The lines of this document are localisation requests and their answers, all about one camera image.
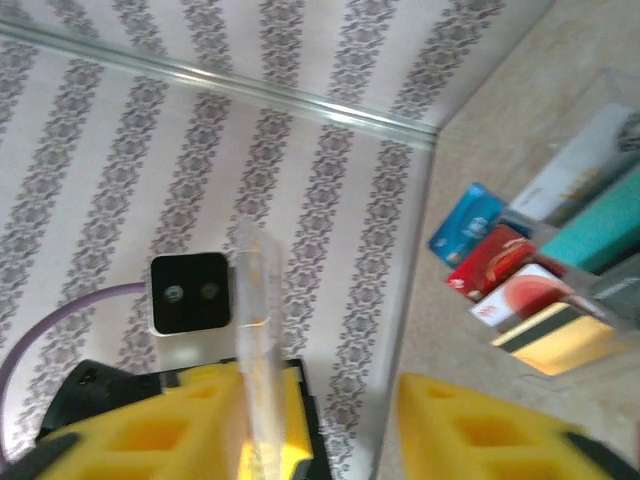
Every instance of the blue box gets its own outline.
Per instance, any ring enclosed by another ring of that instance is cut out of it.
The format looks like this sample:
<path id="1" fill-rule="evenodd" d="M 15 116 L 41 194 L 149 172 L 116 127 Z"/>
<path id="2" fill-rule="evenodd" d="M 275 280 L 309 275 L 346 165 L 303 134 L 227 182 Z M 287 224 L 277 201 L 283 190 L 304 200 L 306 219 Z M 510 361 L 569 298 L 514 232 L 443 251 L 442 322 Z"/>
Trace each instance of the blue box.
<path id="1" fill-rule="evenodd" d="M 484 186 L 471 184 L 429 240 L 429 249 L 456 268 L 489 234 L 504 208 L 504 202 Z"/>

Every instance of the glass edge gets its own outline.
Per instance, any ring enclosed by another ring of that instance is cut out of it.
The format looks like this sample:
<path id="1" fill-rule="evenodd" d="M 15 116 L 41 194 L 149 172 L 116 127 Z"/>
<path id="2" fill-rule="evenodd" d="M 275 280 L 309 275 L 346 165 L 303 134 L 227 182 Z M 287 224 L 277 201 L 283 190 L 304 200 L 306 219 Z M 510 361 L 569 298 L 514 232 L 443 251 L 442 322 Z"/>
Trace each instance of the glass edge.
<path id="1" fill-rule="evenodd" d="M 301 116 L 306 114 L 315 119 L 322 118 L 331 123 L 347 125 L 422 148 L 433 147 L 439 132 L 438 128 L 415 120 L 336 102 L 239 75 L 203 69 L 188 62 L 146 54 L 136 49 L 116 46 L 32 22 L 0 18 L 0 35 L 146 75 L 214 90 L 265 107 L 292 111 Z"/>

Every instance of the red box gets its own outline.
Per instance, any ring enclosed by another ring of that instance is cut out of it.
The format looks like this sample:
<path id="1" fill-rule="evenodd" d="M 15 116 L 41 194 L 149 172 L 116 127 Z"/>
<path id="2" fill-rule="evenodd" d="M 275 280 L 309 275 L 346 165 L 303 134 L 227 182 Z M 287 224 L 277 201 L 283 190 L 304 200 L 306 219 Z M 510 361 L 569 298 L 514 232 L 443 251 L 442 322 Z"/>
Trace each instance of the red box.
<path id="1" fill-rule="evenodd" d="M 528 263 L 535 251 L 518 232 L 498 225 L 449 275 L 447 284 L 477 302 Z"/>

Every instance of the wall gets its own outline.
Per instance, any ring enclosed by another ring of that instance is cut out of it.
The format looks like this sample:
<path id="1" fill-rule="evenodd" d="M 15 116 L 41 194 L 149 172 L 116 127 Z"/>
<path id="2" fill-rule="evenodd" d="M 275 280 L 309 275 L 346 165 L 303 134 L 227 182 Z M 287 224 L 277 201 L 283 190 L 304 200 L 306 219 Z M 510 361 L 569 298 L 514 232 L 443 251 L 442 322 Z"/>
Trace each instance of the wall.
<path id="1" fill-rule="evenodd" d="M 0 16 L 441 126 L 552 0 L 0 0 Z"/>

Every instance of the box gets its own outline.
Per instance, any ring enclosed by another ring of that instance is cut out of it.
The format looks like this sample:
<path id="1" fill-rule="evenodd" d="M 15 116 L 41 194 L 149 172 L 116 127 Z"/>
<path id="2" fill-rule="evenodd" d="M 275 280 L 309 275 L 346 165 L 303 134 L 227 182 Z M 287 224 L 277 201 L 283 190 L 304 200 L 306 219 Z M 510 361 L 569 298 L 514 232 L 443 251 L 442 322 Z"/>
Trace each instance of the box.
<path id="1" fill-rule="evenodd" d="M 488 235 L 503 209 L 499 198 L 473 183 L 429 240 L 429 249 L 456 268 Z"/>
<path id="2" fill-rule="evenodd" d="M 520 269 L 513 277 L 469 310 L 491 327 L 516 316 L 529 318 L 559 301 L 573 289 L 536 264 Z"/>
<path id="3" fill-rule="evenodd" d="M 560 150 L 509 204 L 513 210 L 559 227 L 637 163 L 629 145 L 639 117 L 630 106 L 610 102 Z"/>
<path id="4" fill-rule="evenodd" d="M 591 202 L 540 253 L 593 272 L 640 239 L 640 165 Z"/>
<path id="5" fill-rule="evenodd" d="M 627 350 L 615 336 L 606 322 L 578 307 L 556 302 L 491 343 L 554 376 Z"/>
<path id="6" fill-rule="evenodd" d="M 496 225 L 447 279 L 447 284 L 479 301 L 525 265 L 536 248 L 506 225 Z"/>

